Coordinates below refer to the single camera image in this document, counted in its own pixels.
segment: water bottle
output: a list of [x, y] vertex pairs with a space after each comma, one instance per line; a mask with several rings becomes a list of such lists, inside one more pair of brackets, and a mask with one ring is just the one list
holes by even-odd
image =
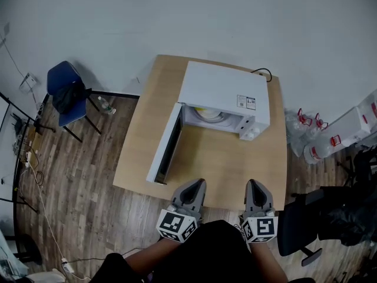
[[290, 143], [290, 147], [297, 157], [300, 157], [302, 152], [304, 151], [304, 147], [308, 143], [314, 141], [319, 133], [321, 131], [324, 131], [324, 129], [326, 129], [329, 125], [329, 123], [325, 123], [319, 118], [319, 113], [317, 113], [315, 120], [315, 124], [310, 125], [306, 133], [304, 133], [298, 139], [292, 140]]
[[307, 144], [304, 148], [304, 158], [308, 164], [316, 164], [321, 159], [330, 156], [336, 152], [336, 146], [342, 141], [339, 135], [329, 137], [320, 135], [315, 141]]
[[302, 114], [301, 108], [297, 114], [292, 112], [287, 113], [285, 117], [287, 144], [302, 136], [310, 127], [312, 121], [313, 120], [307, 117], [305, 114]]
[[103, 97], [98, 97], [98, 100], [100, 101], [102, 109], [104, 109], [107, 114], [114, 114], [117, 111], [117, 109], [113, 108]]

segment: microwave door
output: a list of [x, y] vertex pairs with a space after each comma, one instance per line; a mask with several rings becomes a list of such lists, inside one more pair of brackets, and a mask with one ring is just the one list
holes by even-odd
[[148, 182], [166, 185], [165, 178], [183, 126], [183, 108], [175, 103], [147, 175]]

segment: table top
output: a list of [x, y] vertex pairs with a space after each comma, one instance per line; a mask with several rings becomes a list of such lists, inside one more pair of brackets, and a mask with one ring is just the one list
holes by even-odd
[[178, 100], [188, 61], [251, 71], [219, 62], [158, 55], [128, 128], [113, 184], [170, 200], [183, 183], [204, 178], [207, 182], [205, 206], [243, 210], [246, 183], [255, 179], [271, 191], [275, 209], [282, 210], [287, 146], [282, 94], [275, 76], [267, 85], [270, 127], [260, 136], [245, 141], [236, 133], [185, 125], [166, 177], [167, 185], [145, 180]]

